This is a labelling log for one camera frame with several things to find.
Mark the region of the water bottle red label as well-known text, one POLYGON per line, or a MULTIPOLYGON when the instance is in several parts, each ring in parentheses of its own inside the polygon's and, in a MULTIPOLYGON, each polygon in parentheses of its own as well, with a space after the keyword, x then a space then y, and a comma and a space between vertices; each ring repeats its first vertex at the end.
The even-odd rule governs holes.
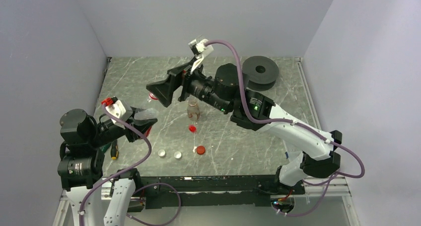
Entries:
POLYGON ((152 93, 149 93, 146 100, 144 100, 141 103, 140 107, 138 107, 138 108, 144 109, 144 116, 143 118, 136 118, 136 119, 139 119, 139 120, 153 119, 153 118, 157 119, 158 110, 155 107, 156 107, 156 104, 158 103, 159 103, 158 99, 152 93))

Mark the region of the blue white bottle cap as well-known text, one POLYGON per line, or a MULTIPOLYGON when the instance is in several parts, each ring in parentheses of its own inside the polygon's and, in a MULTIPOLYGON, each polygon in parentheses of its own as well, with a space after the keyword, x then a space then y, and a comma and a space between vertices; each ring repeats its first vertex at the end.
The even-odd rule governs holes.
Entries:
POLYGON ((166 156, 166 151, 165 150, 159 150, 157 154, 158 154, 159 157, 163 158, 163 157, 166 156))

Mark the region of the red water bottle cap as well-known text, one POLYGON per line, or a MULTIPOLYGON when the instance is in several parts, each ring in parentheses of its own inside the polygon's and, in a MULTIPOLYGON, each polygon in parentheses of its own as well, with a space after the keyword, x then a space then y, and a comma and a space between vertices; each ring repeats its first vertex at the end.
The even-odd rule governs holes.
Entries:
POLYGON ((189 126, 189 131, 190 131, 190 132, 192 132, 192 133, 196 133, 196 132, 197 132, 197 128, 196 128, 196 126, 194 126, 194 125, 190 125, 190 126, 189 126))

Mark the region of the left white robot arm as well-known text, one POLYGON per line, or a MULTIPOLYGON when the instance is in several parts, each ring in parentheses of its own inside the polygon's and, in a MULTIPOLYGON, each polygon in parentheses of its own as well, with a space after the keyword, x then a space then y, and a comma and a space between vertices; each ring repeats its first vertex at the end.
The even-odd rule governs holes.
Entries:
POLYGON ((102 211, 100 182, 103 177, 105 154, 102 147, 125 136, 132 143, 147 136, 157 122, 152 109, 132 107, 125 124, 109 119, 97 123, 82 109, 73 109, 60 119, 60 146, 58 175, 71 206, 76 226, 122 226, 132 196, 143 188, 139 171, 133 167, 118 170, 112 175, 116 187, 107 211, 102 211))

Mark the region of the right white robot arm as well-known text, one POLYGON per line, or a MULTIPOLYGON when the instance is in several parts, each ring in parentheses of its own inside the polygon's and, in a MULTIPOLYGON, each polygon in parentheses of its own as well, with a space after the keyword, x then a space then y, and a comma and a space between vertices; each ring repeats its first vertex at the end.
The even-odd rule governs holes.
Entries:
POLYGON ((237 126, 269 133, 298 148, 289 153, 289 163, 277 169, 274 189, 287 193, 308 176, 328 178, 340 168, 341 156, 335 152, 335 135, 320 131, 289 115, 263 94, 245 90, 246 107, 240 98, 237 67, 232 63, 217 68, 215 77, 205 76, 203 67, 191 71, 192 64, 183 64, 167 71, 165 80, 149 83, 146 89, 168 107, 173 93, 182 88, 179 101, 193 96, 224 114, 237 126))

